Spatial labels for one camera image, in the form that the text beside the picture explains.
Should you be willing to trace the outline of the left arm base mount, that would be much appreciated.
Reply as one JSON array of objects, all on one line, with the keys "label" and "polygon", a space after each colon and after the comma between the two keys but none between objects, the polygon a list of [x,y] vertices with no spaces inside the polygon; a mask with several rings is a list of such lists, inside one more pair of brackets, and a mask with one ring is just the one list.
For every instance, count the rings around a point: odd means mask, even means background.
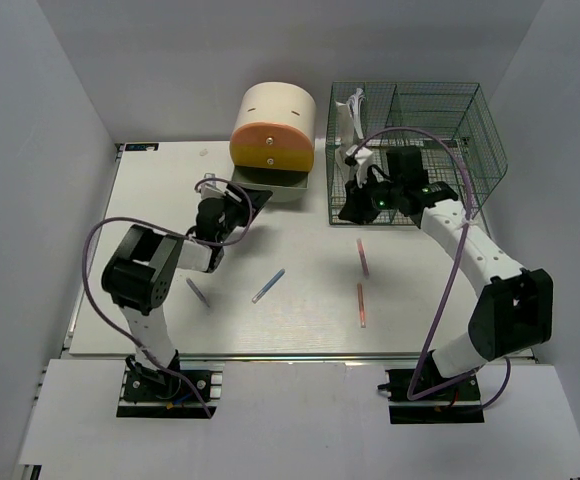
[{"label": "left arm base mount", "polygon": [[202,419],[215,413],[222,389],[220,370],[183,370],[205,402],[210,415],[192,389],[181,379],[157,378],[145,370],[142,373],[125,368],[116,417],[139,419]]}]

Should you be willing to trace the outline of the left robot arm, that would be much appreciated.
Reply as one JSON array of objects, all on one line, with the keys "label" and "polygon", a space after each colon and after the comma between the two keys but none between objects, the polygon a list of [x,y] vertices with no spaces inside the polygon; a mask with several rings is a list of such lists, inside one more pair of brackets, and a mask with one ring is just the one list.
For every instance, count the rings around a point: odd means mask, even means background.
[{"label": "left robot arm", "polygon": [[147,387],[169,399],[181,387],[179,353],[167,330],[163,304],[177,270],[214,272],[224,248],[243,239],[256,216],[272,197],[269,190],[253,190],[219,178],[195,185],[201,201],[195,224],[185,234],[137,219],[106,264],[102,289],[126,318],[125,333],[135,344],[136,361],[152,368]]}]

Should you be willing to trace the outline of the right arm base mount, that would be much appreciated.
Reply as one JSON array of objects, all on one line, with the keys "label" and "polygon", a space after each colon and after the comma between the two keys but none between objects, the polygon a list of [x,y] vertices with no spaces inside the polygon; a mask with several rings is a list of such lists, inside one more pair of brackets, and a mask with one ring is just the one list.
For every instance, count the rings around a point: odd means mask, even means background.
[{"label": "right arm base mount", "polygon": [[413,369],[386,370],[377,392],[388,401],[392,425],[480,424],[484,422],[481,392],[475,377],[423,399],[407,398]]}]

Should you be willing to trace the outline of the white paper booklet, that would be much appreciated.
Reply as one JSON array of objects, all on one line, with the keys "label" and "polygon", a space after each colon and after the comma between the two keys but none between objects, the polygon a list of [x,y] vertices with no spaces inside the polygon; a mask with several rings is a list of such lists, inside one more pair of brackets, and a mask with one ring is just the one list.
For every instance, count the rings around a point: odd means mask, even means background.
[{"label": "white paper booklet", "polygon": [[335,152],[334,160],[344,182],[355,181],[362,186],[359,174],[359,162],[354,154],[357,145],[364,139],[361,125],[361,106],[365,100],[362,88],[355,92],[345,102],[334,102],[335,106]]}]

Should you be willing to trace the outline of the round drawer storage box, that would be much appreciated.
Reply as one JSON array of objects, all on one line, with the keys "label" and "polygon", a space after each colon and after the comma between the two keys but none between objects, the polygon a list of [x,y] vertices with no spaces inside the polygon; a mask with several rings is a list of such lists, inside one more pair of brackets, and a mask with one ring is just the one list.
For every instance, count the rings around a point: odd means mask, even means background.
[{"label": "round drawer storage box", "polygon": [[229,142],[232,181],[271,191],[273,203],[299,200],[314,165],[315,119],[315,100],[299,86],[263,82],[249,88]]}]

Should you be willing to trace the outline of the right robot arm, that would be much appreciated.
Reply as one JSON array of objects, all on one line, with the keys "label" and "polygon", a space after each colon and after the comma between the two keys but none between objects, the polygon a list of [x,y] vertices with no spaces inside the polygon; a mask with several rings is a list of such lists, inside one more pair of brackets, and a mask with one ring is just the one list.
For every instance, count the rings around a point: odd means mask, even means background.
[{"label": "right robot arm", "polygon": [[367,225],[384,211],[398,211],[443,248],[453,260],[452,273],[463,274],[477,296],[464,333],[439,348],[424,343],[411,396],[426,392],[445,398],[458,378],[547,342],[552,336],[551,276],[525,268],[472,225],[458,194],[444,181],[430,181],[419,148],[389,150],[387,170],[375,165],[372,156],[367,148],[336,150],[336,162],[347,177],[340,219]]}]

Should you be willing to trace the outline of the blue pen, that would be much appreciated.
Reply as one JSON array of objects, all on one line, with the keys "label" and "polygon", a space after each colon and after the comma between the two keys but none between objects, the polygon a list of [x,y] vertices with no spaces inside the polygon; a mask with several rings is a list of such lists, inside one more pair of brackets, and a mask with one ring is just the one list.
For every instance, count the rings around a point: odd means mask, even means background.
[{"label": "blue pen", "polygon": [[268,280],[262,287],[261,289],[252,297],[251,302],[253,304],[258,303],[265,295],[266,293],[285,275],[286,270],[285,269],[280,269],[278,272],[276,272],[270,280]]}]

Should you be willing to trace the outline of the orange pen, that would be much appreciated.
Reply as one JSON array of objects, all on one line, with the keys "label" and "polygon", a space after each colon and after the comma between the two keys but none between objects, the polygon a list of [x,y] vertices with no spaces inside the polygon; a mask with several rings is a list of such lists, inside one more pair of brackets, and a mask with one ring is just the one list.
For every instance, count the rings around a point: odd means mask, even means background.
[{"label": "orange pen", "polygon": [[366,322],[366,310],[365,310],[363,284],[361,282],[357,283],[356,288],[357,288],[357,300],[358,300],[360,327],[366,328],[367,322]]}]

